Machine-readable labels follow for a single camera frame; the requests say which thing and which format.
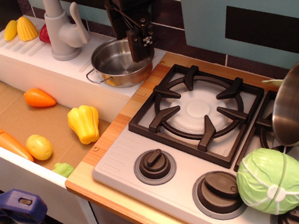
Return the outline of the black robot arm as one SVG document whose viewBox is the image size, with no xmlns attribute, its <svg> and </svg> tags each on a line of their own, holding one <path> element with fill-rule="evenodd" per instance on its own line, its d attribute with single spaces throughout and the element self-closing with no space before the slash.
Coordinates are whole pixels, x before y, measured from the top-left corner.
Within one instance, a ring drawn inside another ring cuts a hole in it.
<svg viewBox="0 0 299 224">
<path fill-rule="evenodd" d="M 128 40 L 132 60 L 154 56 L 151 5 L 155 0 L 105 0 L 104 5 L 117 40 Z"/>
</svg>

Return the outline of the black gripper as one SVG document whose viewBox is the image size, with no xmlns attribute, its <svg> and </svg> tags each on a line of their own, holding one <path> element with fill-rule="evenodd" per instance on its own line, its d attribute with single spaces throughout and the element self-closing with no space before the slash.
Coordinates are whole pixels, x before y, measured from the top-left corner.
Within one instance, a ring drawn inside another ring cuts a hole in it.
<svg viewBox="0 0 299 224">
<path fill-rule="evenodd" d="M 154 33 L 148 8 L 144 5 L 122 11 L 112 0 L 105 0 L 104 5 L 117 40 L 127 37 L 133 61 L 152 59 Z"/>
</svg>

